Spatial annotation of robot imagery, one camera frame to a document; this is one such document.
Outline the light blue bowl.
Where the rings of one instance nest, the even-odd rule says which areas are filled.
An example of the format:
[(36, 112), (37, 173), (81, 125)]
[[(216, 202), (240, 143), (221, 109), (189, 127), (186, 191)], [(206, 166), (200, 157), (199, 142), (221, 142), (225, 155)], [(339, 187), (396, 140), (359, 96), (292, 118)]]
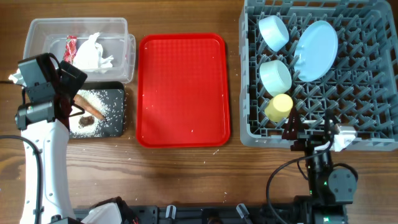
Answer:
[(277, 16), (269, 16), (259, 21), (259, 30), (269, 48), (278, 52), (288, 41), (289, 32)]

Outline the brown wooden stick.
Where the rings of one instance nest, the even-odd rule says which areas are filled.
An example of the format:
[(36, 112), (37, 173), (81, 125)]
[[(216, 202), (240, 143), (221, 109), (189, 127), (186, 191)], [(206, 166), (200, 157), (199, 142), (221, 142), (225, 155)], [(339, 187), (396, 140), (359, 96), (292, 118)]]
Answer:
[(93, 115), (100, 121), (106, 121), (103, 112), (103, 104), (94, 94), (76, 95), (74, 97), (75, 104), (81, 106), (89, 114)]

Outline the light blue plate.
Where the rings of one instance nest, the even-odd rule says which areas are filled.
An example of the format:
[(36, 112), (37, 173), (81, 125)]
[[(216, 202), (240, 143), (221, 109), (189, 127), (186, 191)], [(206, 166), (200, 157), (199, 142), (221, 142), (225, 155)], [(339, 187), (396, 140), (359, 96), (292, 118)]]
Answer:
[(316, 21), (301, 35), (294, 56), (298, 57), (294, 70), (303, 82), (324, 76), (333, 65), (338, 50), (338, 36), (327, 21)]

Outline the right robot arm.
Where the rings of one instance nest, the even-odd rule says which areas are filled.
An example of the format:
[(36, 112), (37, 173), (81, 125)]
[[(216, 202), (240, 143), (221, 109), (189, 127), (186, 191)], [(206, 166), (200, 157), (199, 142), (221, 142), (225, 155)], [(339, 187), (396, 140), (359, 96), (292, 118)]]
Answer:
[(324, 113), (323, 132), (306, 134), (297, 110), (289, 114), (282, 137), (293, 140), (290, 149), (305, 156), (309, 196), (296, 196), (287, 223), (348, 224), (346, 206), (352, 204), (357, 189), (357, 171), (344, 163), (334, 163), (332, 152), (341, 152), (357, 137), (350, 124), (342, 124), (331, 110)]

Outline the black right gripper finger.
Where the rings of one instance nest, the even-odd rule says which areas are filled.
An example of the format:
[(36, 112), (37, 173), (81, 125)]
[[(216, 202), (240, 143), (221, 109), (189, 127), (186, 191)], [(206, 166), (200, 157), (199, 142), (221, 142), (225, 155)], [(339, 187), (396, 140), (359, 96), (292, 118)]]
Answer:
[(333, 139), (336, 134), (335, 125), (338, 124), (338, 120), (330, 109), (325, 110), (324, 114), (324, 135), (325, 139)]
[(302, 122), (300, 115), (296, 108), (293, 107), (290, 111), (287, 127), (282, 133), (282, 139), (285, 140), (297, 140), (299, 135), (302, 133)]

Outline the white plastic spoon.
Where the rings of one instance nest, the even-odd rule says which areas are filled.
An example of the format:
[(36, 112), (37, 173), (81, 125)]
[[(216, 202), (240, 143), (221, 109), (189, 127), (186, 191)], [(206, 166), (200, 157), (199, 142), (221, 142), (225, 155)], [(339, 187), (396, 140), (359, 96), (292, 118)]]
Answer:
[(308, 124), (308, 125), (315, 125), (315, 126), (317, 126), (317, 125), (321, 125), (321, 124), (324, 124), (325, 123), (325, 121), (324, 120), (305, 120), (305, 121), (302, 121), (302, 124)]

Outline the pale green bowl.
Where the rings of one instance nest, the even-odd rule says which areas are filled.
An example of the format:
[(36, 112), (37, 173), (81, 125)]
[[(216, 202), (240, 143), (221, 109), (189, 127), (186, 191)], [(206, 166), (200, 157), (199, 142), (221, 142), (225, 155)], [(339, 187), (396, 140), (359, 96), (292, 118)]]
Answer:
[(280, 60), (264, 62), (259, 67), (261, 82), (271, 96), (290, 90), (292, 77), (287, 66)]

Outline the yellow plastic cup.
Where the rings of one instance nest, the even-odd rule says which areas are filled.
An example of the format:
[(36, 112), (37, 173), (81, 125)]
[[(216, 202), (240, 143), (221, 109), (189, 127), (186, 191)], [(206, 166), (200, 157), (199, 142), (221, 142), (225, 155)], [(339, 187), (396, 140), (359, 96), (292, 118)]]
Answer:
[(269, 120), (278, 123), (289, 116), (293, 105), (293, 99), (289, 95), (279, 94), (269, 101), (264, 113)]

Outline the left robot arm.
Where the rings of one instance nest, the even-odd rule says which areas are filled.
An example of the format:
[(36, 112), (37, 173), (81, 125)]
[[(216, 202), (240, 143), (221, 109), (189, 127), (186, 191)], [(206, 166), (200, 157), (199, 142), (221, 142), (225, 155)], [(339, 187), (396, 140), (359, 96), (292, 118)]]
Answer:
[(25, 82), (15, 115), (25, 150), (25, 204), (21, 223), (78, 223), (68, 188), (66, 151), (74, 97), (87, 75), (44, 53), (21, 60)]

